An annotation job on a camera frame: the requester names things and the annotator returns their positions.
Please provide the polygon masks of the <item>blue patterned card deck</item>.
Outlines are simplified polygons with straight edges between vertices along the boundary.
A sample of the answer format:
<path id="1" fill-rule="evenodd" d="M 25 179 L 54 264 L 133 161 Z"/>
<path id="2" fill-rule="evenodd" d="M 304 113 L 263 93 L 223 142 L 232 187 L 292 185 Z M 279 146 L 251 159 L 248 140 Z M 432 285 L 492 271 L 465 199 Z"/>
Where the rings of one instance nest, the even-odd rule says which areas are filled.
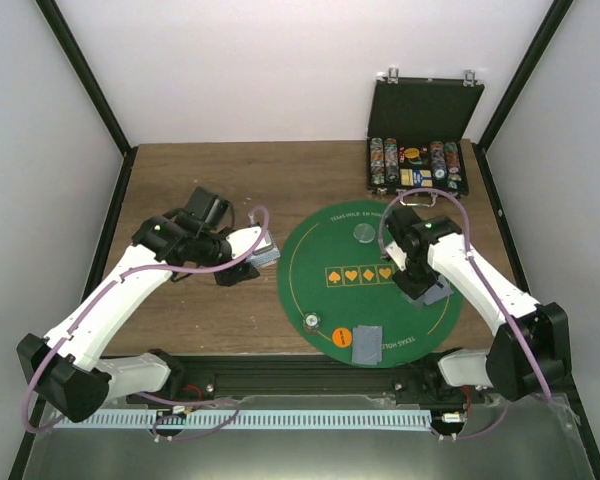
<path id="1" fill-rule="evenodd" d="M 247 262 L 259 269 L 275 264 L 279 258 L 280 250 L 277 247 L 272 247 L 268 250 L 254 252 L 248 257 Z"/>

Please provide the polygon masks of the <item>clear round dealer button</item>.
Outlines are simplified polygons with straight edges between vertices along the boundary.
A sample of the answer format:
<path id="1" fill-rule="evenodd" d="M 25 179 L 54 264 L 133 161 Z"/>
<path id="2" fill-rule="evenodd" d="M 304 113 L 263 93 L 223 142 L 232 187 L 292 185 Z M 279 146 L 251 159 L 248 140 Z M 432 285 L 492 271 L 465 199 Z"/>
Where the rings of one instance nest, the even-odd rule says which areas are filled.
<path id="1" fill-rule="evenodd" d="M 376 232 L 372 225 L 368 223 L 360 223 L 355 226 L 353 235 L 358 242 L 367 244 L 375 239 Z"/>

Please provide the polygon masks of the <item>orange round blind button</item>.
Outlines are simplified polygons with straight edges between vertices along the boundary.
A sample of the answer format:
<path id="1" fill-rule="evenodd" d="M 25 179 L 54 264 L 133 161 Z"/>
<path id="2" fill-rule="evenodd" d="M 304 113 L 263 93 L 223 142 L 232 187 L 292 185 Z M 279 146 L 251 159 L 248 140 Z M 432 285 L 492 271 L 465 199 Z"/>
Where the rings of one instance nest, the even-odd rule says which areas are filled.
<path id="1" fill-rule="evenodd" d="M 352 331 L 345 327 L 338 327 L 332 332 L 331 341 L 338 348 L 350 347 L 353 342 Z"/>

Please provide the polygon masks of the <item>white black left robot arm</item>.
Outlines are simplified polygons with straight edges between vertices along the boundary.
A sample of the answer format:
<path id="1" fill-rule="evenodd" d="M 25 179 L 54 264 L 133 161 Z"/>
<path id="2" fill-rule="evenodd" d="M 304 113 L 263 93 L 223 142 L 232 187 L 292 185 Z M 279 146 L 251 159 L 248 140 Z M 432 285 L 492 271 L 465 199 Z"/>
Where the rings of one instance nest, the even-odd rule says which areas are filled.
<path id="1" fill-rule="evenodd" d="M 233 286 L 258 277 L 253 257 L 271 248 L 266 208 L 249 214 L 247 227 L 220 225 L 232 203 L 198 187 L 185 206 L 154 215 L 133 234 L 109 275 L 59 325 L 17 346 L 27 389 L 22 419 L 29 419 L 34 395 L 65 418 L 81 422 L 104 403 L 138 395 L 164 404 L 184 392 L 180 363 L 154 349 L 139 356 L 105 359 L 110 341 L 159 287 L 197 274 Z"/>

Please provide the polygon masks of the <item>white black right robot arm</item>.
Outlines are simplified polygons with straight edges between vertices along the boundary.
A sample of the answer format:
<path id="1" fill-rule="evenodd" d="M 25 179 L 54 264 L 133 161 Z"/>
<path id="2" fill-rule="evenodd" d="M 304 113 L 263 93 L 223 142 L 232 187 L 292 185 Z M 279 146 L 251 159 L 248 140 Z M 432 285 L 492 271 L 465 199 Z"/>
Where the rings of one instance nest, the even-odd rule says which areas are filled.
<path id="1" fill-rule="evenodd" d="M 427 396 L 452 399 L 460 386 L 495 390 L 509 401 L 548 395 L 572 372 L 568 316 L 557 303 L 542 304 L 486 261 L 447 216 L 422 219 L 412 208 L 388 211 L 385 258 L 396 267 L 393 282 L 412 301 L 455 288 L 493 335 L 485 350 L 460 349 L 442 356 L 424 378 Z"/>

